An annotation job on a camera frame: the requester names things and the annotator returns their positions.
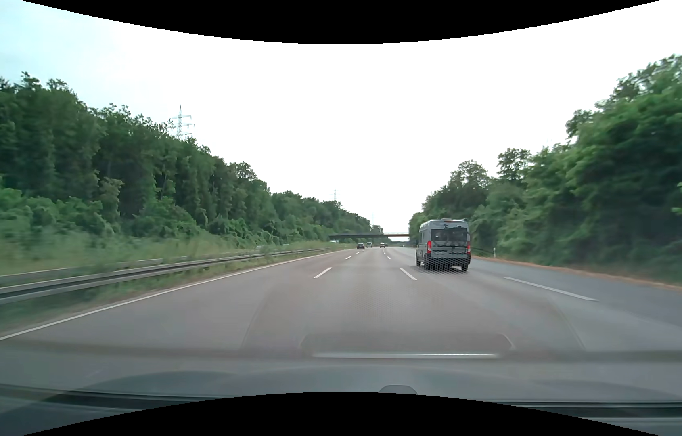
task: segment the road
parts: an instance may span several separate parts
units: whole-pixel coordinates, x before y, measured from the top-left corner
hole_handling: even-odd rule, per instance
[[[682,362],[577,364],[558,357],[682,350],[682,292],[480,258],[467,273],[430,272],[405,247],[273,264],[22,333],[0,341],[0,382],[75,389],[158,371],[287,368],[294,362],[269,353],[298,350],[307,335],[385,333],[400,334],[403,352],[425,338],[438,345],[442,337],[504,335],[520,352],[541,353],[541,361],[479,363],[479,371],[682,396]]]

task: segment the power line tower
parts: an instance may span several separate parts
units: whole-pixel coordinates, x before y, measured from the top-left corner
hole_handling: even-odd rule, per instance
[[[175,135],[175,137],[179,140],[184,140],[186,137],[192,135],[192,134],[184,134],[182,132],[182,127],[184,127],[184,126],[186,126],[186,127],[195,126],[195,123],[183,123],[183,121],[182,121],[183,118],[193,119],[193,116],[192,115],[182,115],[182,105],[180,105],[180,114],[169,119],[170,121],[172,121],[173,119],[177,120],[177,126],[176,126],[177,134]]]

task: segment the solid white line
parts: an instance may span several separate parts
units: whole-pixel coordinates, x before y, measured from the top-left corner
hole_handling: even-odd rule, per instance
[[[580,298],[582,300],[597,301],[597,300],[595,300],[593,298],[589,298],[587,296],[579,296],[578,294],[573,294],[572,292],[562,291],[561,289],[549,288],[548,286],[538,285],[537,283],[525,282],[524,280],[514,279],[512,277],[506,277],[506,279],[513,280],[514,282],[526,283],[527,285],[531,285],[531,286],[537,286],[538,288],[548,289],[549,291],[553,291],[553,292],[559,292],[560,294],[564,294],[566,296],[573,296],[575,298]]]
[[[401,271],[403,271],[403,274],[406,274],[408,277],[411,277],[411,280],[416,280],[416,278],[413,275],[410,275],[408,271],[405,271],[403,268],[400,268]]]
[[[331,266],[331,267],[328,267],[328,269],[326,269],[325,271],[323,271],[323,272],[321,272],[321,273],[315,275],[314,278],[316,279],[316,278],[319,277],[320,275],[325,274],[326,272],[330,271],[331,268],[333,268],[333,267],[332,267],[332,266]]]
[[[136,298],[136,299],[134,299],[134,300],[128,300],[128,301],[118,302],[118,303],[113,304],[113,305],[111,305],[111,306],[102,307],[102,308],[99,308],[99,309],[96,309],[96,310],[92,310],[92,311],[90,311],[90,312],[80,313],[80,314],[77,314],[77,315],[75,315],[75,316],[73,316],[73,317],[65,318],[65,319],[63,319],[63,320],[58,320],[58,321],[54,321],[54,322],[52,322],[52,323],[47,323],[47,324],[43,324],[43,325],[41,325],[41,326],[32,327],[32,328],[30,328],[30,329],[26,329],[26,330],[23,330],[23,331],[18,331],[18,332],[15,332],[15,333],[11,333],[11,334],[8,334],[8,335],[6,335],[6,336],[0,337],[0,341],[4,341],[4,340],[6,340],[6,339],[10,339],[11,337],[20,336],[20,335],[22,335],[22,334],[31,333],[31,332],[33,332],[33,331],[38,331],[38,330],[40,330],[40,329],[44,329],[44,328],[46,328],[46,327],[51,327],[51,326],[54,326],[54,325],[56,325],[56,324],[65,323],[65,322],[67,322],[67,321],[76,320],[76,319],[78,319],[78,318],[83,318],[83,317],[85,317],[85,316],[87,316],[87,315],[92,315],[93,313],[98,313],[98,312],[103,312],[103,311],[105,311],[105,310],[114,309],[114,308],[116,308],[116,307],[120,307],[120,306],[124,306],[124,305],[126,305],[126,304],[130,304],[130,303],[132,303],[132,302],[147,300],[148,298],[153,298],[154,296],[161,296],[161,295],[167,294],[167,293],[169,293],[169,292],[174,292],[174,291],[179,291],[180,289],[190,288],[191,286],[203,285],[204,283],[210,283],[210,282],[214,282],[214,281],[216,281],[216,280],[228,279],[229,277],[233,277],[234,275],[245,274],[245,273],[251,273],[251,272],[253,272],[253,271],[257,271],[257,270],[260,270],[260,269],[270,268],[270,267],[272,267],[272,266],[277,266],[277,265],[281,265],[281,264],[288,264],[288,263],[290,263],[290,262],[302,261],[302,260],[304,260],[304,259],[309,259],[309,258],[316,258],[317,256],[324,256],[324,255],[330,254],[330,253],[335,253],[335,252],[328,252],[328,253],[322,253],[322,254],[315,254],[315,255],[313,255],[313,256],[307,256],[307,257],[305,257],[305,258],[297,258],[297,259],[292,259],[292,260],[290,260],[290,261],[284,261],[284,262],[278,262],[278,263],[275,263],[275,264],[268,264],[268,265],[264,265],[264,266],[259,266],[259,267],[257,267],[257,268],[247,269],[247,270],[244,270],[244,271],[239,271],[239,272],[235,272],[235,273],[228,274],[228,275],[223,275],[223,276],[221,276],[221,277],[215,277],[215,278],[213,278],[213,279],[201,280],[200,282],[190,283],[190,284],[188,284],[188,285],[182,285],[182,286],[179,286],[179,287],[177,287],[177,288],[167,289],[167,290],[165,290],[165,291],[161,291],[161,292],[157,292],[157,293],[154,293],[154,294],[150,294],[150,295],[148,295],[148,296],[141,296],[141,297]]]

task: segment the sky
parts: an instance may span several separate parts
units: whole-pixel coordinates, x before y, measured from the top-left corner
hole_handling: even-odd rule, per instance
[[[404,44],[311,45],[182,34],[0,0],[0,76],[64,80],[86,104],[191,115],[200,144],[272,192],[332,200],[385,232],[463,161],[565,140],[618,78],[682,54],[682,1]]]

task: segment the car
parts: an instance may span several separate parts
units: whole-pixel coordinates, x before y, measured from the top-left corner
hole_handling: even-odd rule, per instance
[[[463,273],[471,263],[471,235],[465,220],[430,220],[419,227],[416,266],[458,266]]]

